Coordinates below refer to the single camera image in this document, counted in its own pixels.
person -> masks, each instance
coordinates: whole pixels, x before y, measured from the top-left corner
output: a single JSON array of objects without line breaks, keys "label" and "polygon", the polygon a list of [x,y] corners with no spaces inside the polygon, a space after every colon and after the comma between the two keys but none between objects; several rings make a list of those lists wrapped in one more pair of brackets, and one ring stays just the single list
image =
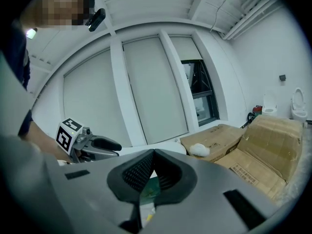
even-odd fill
[{"label": "person", "polygon": [[[95,0],[32,0],[10,27],[9,41],[3,48],[6,61],[17,79],[27,89],[30,79],[30,60],[26,50],[26,32],[32,28],[63,25],[84,25],[94,13]],[[43,152],[70,162],[69,156],[32,120],[28,112],[19,136],[37,145]]]}]

white toilet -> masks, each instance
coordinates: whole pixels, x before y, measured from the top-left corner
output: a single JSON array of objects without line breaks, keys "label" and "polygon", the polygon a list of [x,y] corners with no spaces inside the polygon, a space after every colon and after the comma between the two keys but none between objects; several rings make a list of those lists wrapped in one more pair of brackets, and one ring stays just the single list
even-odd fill
[{"label": "white toilet", "polygon": [[292,95],[292,118],[305,122],[308,118],[308,112],[305,110],[305,101],[301,88],[296,88]]},{"label": "white toilet", "polygon": [[277,116],[276,97],[271,91],[267,92],[263,97],[262,114]]}]

window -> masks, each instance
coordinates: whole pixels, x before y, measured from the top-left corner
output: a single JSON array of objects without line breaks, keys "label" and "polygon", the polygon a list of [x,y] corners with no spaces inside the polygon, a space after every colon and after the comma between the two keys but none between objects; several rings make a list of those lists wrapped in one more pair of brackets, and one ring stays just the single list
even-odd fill
[{"label": "window", "polygon": [[202,60],[182,61],[189,81],[199,126],[219,119],[218,106],[211,81]]}]

fluorescent light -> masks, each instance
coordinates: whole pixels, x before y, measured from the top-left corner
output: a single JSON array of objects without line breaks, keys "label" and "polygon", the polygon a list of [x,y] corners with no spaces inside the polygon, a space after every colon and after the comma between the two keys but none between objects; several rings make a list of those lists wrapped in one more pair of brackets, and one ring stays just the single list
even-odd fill
[{"label": "fluorescent light", "polygon": [[29,38],[29,39],[32,39],[34,38],[35,34],[37,33],[38,29],[35,28],[35,29],[30,29],[27,31],[26,33],[26,36]]}]

